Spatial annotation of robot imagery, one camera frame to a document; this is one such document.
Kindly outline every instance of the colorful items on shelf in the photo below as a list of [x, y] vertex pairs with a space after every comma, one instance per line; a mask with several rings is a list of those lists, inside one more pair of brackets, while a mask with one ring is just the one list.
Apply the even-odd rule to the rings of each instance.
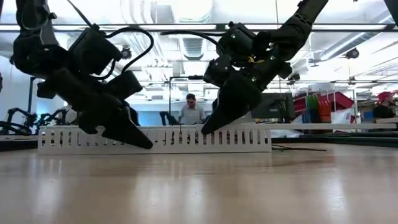
[[318, 110], [321, 123], [331, 123], [331, 103], [329, 101], [321, 100], [318, 102]]
[[[318, 94], [318, 99], [321, 100], [327, 100], [331, 103], [332, 105], [332, 110], [337, 111], [337, 110], [345, 110], [348, 108], [352, 108], [354, 105], [354, 101], [345, 96], [344, 94], [340, 92], [335, 92], [335, 93], [329, 93], [327, 95], [319, 96], [319, 93], [309, 93], [309, 94]], [[306, 109], [306, 97], [305, 93], [301, 95], [297, 95], [294, 98], [294, 110], [296, 111], [297, 115], [302, 114], [302, 111]]]
[[305, 98], [305, 104], [303, 123], [331, 123], [331, 103], [328, 100], [311, 95]]

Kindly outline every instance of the computer monitor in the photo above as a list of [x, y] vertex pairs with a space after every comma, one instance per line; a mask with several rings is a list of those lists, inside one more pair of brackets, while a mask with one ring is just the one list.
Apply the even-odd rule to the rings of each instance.
[[251, 117], [294, 119], [293, 95], [291, 93], [262, 93], [261, 103], [251, 111]]

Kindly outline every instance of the white cable tray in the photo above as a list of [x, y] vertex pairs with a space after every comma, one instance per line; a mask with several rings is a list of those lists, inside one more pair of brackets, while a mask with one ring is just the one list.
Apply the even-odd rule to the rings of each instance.
[[204, 136], [196, 126], [142, 127], [154, 143], [152, 149], [89, 135], [77, 126], [44, 126], [40, 128], [39, 154], [161, 154], [210, 152], [271, 152], [271, 132], [258, 125], [230, 125]]

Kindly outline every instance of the table surface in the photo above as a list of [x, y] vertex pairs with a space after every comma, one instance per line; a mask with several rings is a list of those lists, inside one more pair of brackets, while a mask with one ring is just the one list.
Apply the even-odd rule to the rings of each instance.
[[398, 123], [398, 118], [377, 119], [377, 124]]
[[396, 223], [398, 150], [38, 156], [0, 152], [2, 223]]

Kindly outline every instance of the ceiling pipe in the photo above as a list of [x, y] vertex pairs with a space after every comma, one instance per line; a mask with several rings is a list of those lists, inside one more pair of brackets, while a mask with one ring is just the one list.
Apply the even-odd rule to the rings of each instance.
[[[147, 80], [142, 80], [139, 81], [142, 83], [151, 83], [151, 84], [164, 84], [168, 83], [169, 81], [147, 81]], [[180, 84], [206, 84], [204, 81], [180, 81], [180, 80], [174, 80], [172, 83], [180, 83]], [[354, 84], [362, 84], [362, 83], [373, 83], [373, 84], [393, 84], [393, 83], [398, 83], [398, 80], [334, 80], [334, 81], [323, 81], [323, 80], [298, 80], [298, 81], [271, 81], [270, 84], [326, 84], [326, 83], [336, 83], [336, 84], [352, 84], [353, 87], [355, 87]]]
[[[387, 24], [391, 23], [392, 27], [395, 27], [395, 22], [392, 19], [392, 16], [389, 11], [384, 11], [380, 16], [377, 16], [370, 23], [372, 24]], [[364, 43], [367, 40], [372, 39], [373, 37], [379, 35], [380, 32], [362, 32], [362, 33], [352, 33], [347, 37], [341, 39], [336, 44], [332, 45], [329, 49], [326, 49], [315, 59], [310, 60], [310, 63], [313, 62], [322, 62], [326, 60], [333, 59], [339, 55], [344, 54], [345, 52], [357, 47], [359, 44]]]
[[357, 73], [355, 75], [352, 75], [351, 77], [361, 77], [365, 75], [375, 74], [377, 72], [382, 72], [385, 70], [389, 70], [390, 68], [394, 68], [397, 66], [397, 64], [398, 64], [398, 57], [394, 57], [386, 62], [373, 66], [372, 68], [368, 69], [366, 72]]
[[[146, 24], [154, 24], [154, 21], [152, 20], [152, 16], [150, 14], [151, 13], [151, 8], [152, 8], [152, 2], [151, 1], [142, 0], [141, 1], [141, 6], [142, 6], [141, 12], [142, 12], [142, 16], [143, 16], [144, 22]], [[158, 61], [158, 65], [160, 65], [160, 66], [168, 65], [169, 63], [167, 61], [167, 58], [164, 56], [162, 47], [159, 44], [159, 34], [158, 33], [151, 33], [151, 34], [152, 34], [152, 36], [154, 38], [154, 41], [155, 41], [154, 48], [152, 50], [161, 59], [160, 62]], [[168, 76], [165, 74], [163, 69], [161, 69], [161, 71], [162, 71], [162, 74], [163, 74], [163, 79], [166, 80]]]
[[[385, 76], [383, 76], [381, 78], [375, 79], [374, 81], [383, 80], [385, 78], [394, 77], [396, 75], [398, 75], [398, 72], [395, 72], [395, 73], [389, 74], [389, 75], [385, 75]], [[357, 84], [355, 87], [356, 88], [373, 88], [373, 87], [380, 86], [380, 85], [385, 85], [385, 83], [382, 83], [382, 84], [374, 83], [374, 82], [373, 83], [364, 83], [364, 84]]]
[[[132, 7], [134, 7], [132, 6], [132, 2], [130, 2], [130, 0], [121, 0], [120, 3], [121, 3], [121, 16], [124, 19], [124, 21], [126, 21], [126, 23], [128, 24], [135, 24], [136, 21], [131, 16], [131, 11], [133, 11]], [[142, 37], [139, 37], [133, 33], [125, 33], [123, 37], [124, 40], [129, 44], [129, 46], [133, 49], [133, 51], [135, 51], [137, 55], [145, 51], [145, 49], [142, 47], [143, 43], [140, 43]]]
[[[144, 24], [144, 20], [142, 19], [142, 10], [141, 10], [141, 4], [142, 1], [141, 0], [126, 0], [127, 2], [129, 2], [130, 4], [130, 17], [131, 19], [138, 23], [138, 24]], [[147, 37], [143, 37], [142, 34], [138, 34], [138, 33], [134, 33], [133, 36], [136, 38], [137, 40], [137, 45], [138, 47], [141, 49], [141, 51], [139, 52], [139, 54], [143, 51], [145, 51], [145, 49], [150, 45], [149, 40], [147, 39]], [[147, 55], [151, 55], [151, 59], [156, 60], [160, 60], [160, 58], [151, 50]]]
[[[178, 23], [200, 23], [206, 24], [210, 22], [211, 14], [213, 10], [213, 1], [211, 2], [211, 7], [207, 12], [205, 12], [202, 16], [193, 18], [193, 17], [180, 17], [178, 16], [178, 12], [174, 12], [177, 15]], [[191, 38], [183, 38], [181, 40], [181, 46], [183, 48], [183, 55], [188, 60], [200, 60], [204, 56], [204, 48], [205, 48], [205, 40], [199, 37], [191, 37]]]

